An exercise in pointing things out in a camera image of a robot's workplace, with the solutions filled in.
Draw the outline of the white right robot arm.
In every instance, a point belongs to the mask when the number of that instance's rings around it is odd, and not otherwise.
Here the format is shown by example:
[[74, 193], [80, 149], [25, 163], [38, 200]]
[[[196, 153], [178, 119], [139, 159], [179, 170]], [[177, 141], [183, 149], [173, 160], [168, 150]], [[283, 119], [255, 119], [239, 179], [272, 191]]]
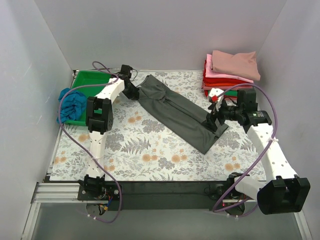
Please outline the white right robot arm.
[[271, 119], [266, 111], [258, 109], [257, 89], [255, 85], [239, 89], [237, 102], [232, 105], [227, 104], [225, 91], [212, 88], [208, 92], [211, 105], [206, 118], [211, 129], [217, 131], [225, 121], [237, 122], [259, 154], [244, 173], [232, 173], [228, 177], [226, 191], [212, 208], [214, 213], [233, 208], [232, 205], [223, 206], [227, 196], [232, 199], [244, 196], [235, 206], [252, 199], [265, 215], [298, 213], [310, 191], [309, 180], [298, 176], [276, 139], [278, 119]]

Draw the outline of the dark grey t shirt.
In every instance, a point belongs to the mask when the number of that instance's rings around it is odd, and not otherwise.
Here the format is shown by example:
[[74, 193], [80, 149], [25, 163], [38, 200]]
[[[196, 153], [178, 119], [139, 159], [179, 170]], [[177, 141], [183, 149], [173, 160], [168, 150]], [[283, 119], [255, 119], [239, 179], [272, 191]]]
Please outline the dark grey t shirt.
[[220, 124], [217, 132], [203, 127], [202, 122], [208, 112], [151, 74], [138, 89], [140, 105], [202, 154], [206, 154], [229, 127], [225, 123]]

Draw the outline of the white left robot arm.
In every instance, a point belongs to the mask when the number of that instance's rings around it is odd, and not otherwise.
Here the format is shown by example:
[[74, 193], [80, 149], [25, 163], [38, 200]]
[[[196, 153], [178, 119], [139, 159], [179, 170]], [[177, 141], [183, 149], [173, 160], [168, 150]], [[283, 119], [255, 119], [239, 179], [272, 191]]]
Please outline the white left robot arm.
[[114, 124], [113, 103], [120, 93], [130, 100], [139, 98], [139, 90], [131, 83], [132, 71], [129, 65], [122, 65], [116, 76], [95, 96], [89, 96], [86, 104], [85, 124], [89, 132], [89, 159], [84, 180], [79, 183], [83, 187], [83, 193], [95, 200], [105, 200], [119, 194], [119, 190], [113, 186], [106, 186], [104, 166], [105, 145], [107, 132]]

